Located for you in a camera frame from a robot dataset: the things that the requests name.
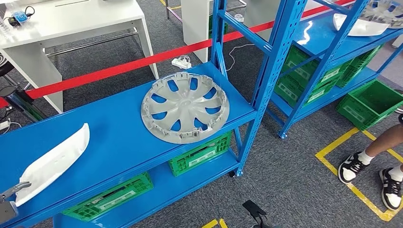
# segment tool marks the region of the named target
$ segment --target white sock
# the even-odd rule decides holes
[[[391,175],[391,178],[396,181],[403,180],[403,172],[400,169],[400,166],[396,166],[388,172]]]
[[[365,153],[365,150],[364,150],[363,152],[361,152],[361,153],[358,154],[358,160],[359,160],[360,162],[362,162],[364,165],[369,165],[369,163],[371,162],[371,160],[372,160],[373,158],[374,158],[374,157],[368,156],[368,155]]]

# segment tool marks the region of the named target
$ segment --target power strip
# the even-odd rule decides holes
[[[0,123],[0,131],[8,128],[9,126],[10,126],[10,121],[8,121],[8,120]]]

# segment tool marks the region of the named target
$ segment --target blue shelving unit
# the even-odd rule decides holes
[[[211,61],[188,71],[213,78],[227,94],[230,115],[225,125],[205,140],[178,145],[159,140],[149,133],[141,120],[140,107],[153,82],[0,136],[2,151],[5,151],[2,159],[9,161],[0,167],[0,190],[5,190],[18,182],[29,164],[83,123],[88,123],[91,132],[83,155],[54,183],[20,206],[17,218],[1,224],[0,228],[30,227],[50,217],[53,217],[56,228],[128,227],[230,171],[241,176],[306,1],[281,2],[270,41],[266,42],[225,12],[226,0],[215,0]],[[222,53],[224,21],[265,53],[250,102],[239,94],[227,77]],[[249,123],[248,130],[241,139],[238,127],[246,123]],[[230,130],[235,131],[237,155],[228,150],[179,177],[173,176],[168,160]],[[16,146],[21,142],[29,149]],[[150,173],[154,183],[152,190],[93,221],[82,222],[60,214],[144,171]]]
[[[292,44],[311,56],[310,59],[304,61],[301,65],[316,59],[319,61],[319,66],[294,107],[288,105],[287,102],[275,93],[271,97],[270,100],[286,116],[285,119],[282,119],[267,109],[268,114],[281,125],[282,128],[278,134],[282,139],[287,137],[288,129],[297,121],[344,96],[355,88],[375,79],[401,51],[401,47],[396,49],[392,56],[376,72],[365,68],[346,87],[339,88],[335,86],[328,94],[304,106],[309,94],[311,94],[315,85],[327,70],[403,34],[403,29],[387,29],[379,36],[349,37],[347,34],[361,15],[368,0],[357,0],[350,9],[329,1],[315,1],[329,6],[335,11],[305,20],[295,30]],[[347,18],[341,29],[336,31],[333,26],[333,14],[339,12],[346,14]]]

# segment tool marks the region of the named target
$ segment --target sneaker sole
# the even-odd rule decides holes
[[[379,171],[379,177],[381,178],[381,181],[382,181],[382,193],[381,193],[382,201],[384,202],[385,207],[388,208],[389,210],[397,210],[397,209],[390,208],[388,206],[388,204],[386,203],[385,196],[384,196],[384,174],[382,173],[382,171],[383,170]]]
[[[341,163],[341,164],[339,165],[339,168],[337,169],[337,176],[339,177],[339,180],[340,180],[343,184],[348,184],[348,182],[345,182],[344,180],[342,180],[342,179],[341,179],[341,176],[340,176],[340,169],[341,169],[341,165],[342,165],[343,163]]]

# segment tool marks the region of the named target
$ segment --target green plastic crate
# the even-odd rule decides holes
[[[333,88],[335,83],[336,80],[332,80],[321,87],[315,88],[304,105],[307,105],[327,94]],[[304,92],[304,89],[305,88],[294,80],[294,78],[285,75],[277,81],[276,86],[274,87],[274,92],[283,98],[291,107],[294,107],[299,97]]]
[[[151,190],[153,187],[149,174],[144,172],[74,207],[64,210],[62,214],[85,222],[91,221],[130,199]]]
[[[337,111],[361,131],[373,126],[403,104],[403,95],[378,80],[348,93]]]
[[[296,46],[291,46],[281,71],[285,72],[286,70],[295,67],[308,58],[310,58],[310,55],[298,49]],[[350,61],[326,71],[326,73],[318,81],[315,88],[319,88],[331,80],[338,80],[338,78],[343,75],[349,64]],[[292,76],[293,79],[295,79],[301,86],[305,87],[307,86],[309,80],[311,79],[311,76],[315,72],[318,65],[319,62],[317,60],[312,60],[305,65],[295,69],[294,71],[288,73],[288,75]]]
[[[351,61],[351,64],[347,66],[343,75],[340,76],[336,86],[345,87],[355,76],[357,76],[372,60],[372,58],[382,48],[382,45],[365,52],[362,55],[357,56]]]
[[[168,161],[175,177],[201,165],[230,147],[231,131]]]
[[[224,23],[224,34],[227,34],[228,32],[228,24],[225,22]],[[213,35],[213,16],[209,16],[209,39],[211,39]]]

